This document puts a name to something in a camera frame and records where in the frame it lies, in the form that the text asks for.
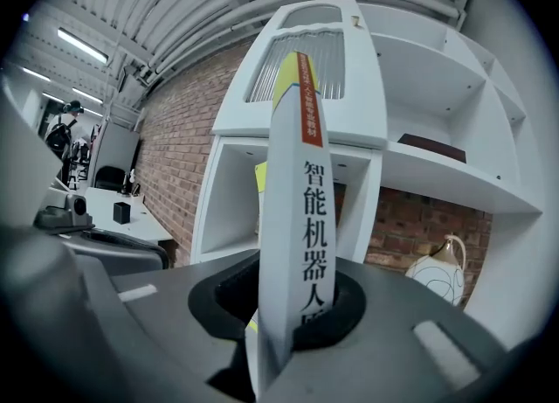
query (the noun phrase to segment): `red brick wall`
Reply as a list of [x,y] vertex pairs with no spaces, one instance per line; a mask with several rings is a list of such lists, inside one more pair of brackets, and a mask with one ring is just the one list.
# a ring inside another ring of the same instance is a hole
[[365,262],[403,273],[422,255],[436,252],[446,234],[458,235],[467,253],[465,305],[486,256],[492,218],[462,205],[381,188]]
[[[148,115],[142,125],[136,172],[147,207],[179,245],[176,266],[190,262],[198,196],[212,143],[210,130],[249,46],[240,45],[205,60],[164,85],[146,104]],[[403,272],[442,244],[446,233],[455,233],[468,250],[469,296],[485,258],[490,231],[491,215],[381,189],[366,262]]]
[[136,164],[146,206],[190,263],[194,217],[213,137],[211,127],[250,43],[219,53],[156,91],[146,103]]

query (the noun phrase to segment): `fluorescent light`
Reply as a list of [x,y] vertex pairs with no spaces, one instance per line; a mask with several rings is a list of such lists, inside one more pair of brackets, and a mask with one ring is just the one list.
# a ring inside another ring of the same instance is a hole
[[91,55],[92,57],[94,57],[95,59],[100,61],[101,63],[103,63],[103,64],[107,63],[108,56],[105,53],[100,52],[97,49],[94,49],[88,43],[82,41],[81,39],[79,39],[75,36],[73,36],[71,33],[68,33],[66,30],[60,28],[59,29],[59,37],[64,39],[64,41],[69,42],[71,45],[74,45],[75,47],[78,47],[80,50],[84,51],[88,55]]
[[103,114],[96,113],[95,111],[92,111],[91,109],[84,108],[84,111],[87,111],[88,113],[91,113],[91,114],[98,115],[99,117],[103,116]]
[[30,71],[29,69],[22,67],[22,69],[24,70],[25,73],[29,73],[30,75],[33,75],[35,77],[40,78],[41,80],[45,80],[45,81],[50,81],[51,79],[48,77],[45,77],[44,75],[41,75],[40,73],[36,73],[33,71]]
[[75,87],[72,88],[72,90],[79,95],[83,95],[84,97],[87,97],[89,100],[93,100],[93,101],[97,101],[98,103],[102,103],[103,100],[98,99],[97,97],[93,97],[90,94],[86,94],[85,92],[80,91],[79,89],[76,89]]
[[44,95],[47,99],[51,99],[51,100],[57,101],[58,103],[66,103],[64,100],[61,100],[61,99],[55,97],[54,95],[47,94],[46,92],[43,92],[43,95]]

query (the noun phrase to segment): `black box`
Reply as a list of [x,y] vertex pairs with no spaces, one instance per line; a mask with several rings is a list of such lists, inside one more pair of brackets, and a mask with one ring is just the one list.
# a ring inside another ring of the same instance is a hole
[[130,222],[130,205],[126,203],[114,203],[113,220],[125,225]]

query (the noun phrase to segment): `white vase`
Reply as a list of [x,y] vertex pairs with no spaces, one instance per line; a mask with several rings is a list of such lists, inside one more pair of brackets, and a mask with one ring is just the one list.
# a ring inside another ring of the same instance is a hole
[[[423,283],[452,305],[458,305],[464,294],[466,247],[464,242],[455,235],[445,235],[445,239],[445,244],[435,254],[426,255],[415,261],[405,274]],[[454,255],[452,246],[454,241],[462,250],[462,267]]]

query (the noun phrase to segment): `desk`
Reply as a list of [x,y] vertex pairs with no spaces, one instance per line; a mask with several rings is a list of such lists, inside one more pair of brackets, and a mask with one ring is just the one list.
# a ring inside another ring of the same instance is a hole
[[[157,243],[163,240],[172,240],[173,237],[159,224],[149,212],[141,198],[122,197],[116,191],[95,189],[88,187],[86,190],[87,213],[93,218],[93,223],[98,229],[124,233],[140,240]],[[121,225],[113,220],[114,203],[130,205],[130,222]]]

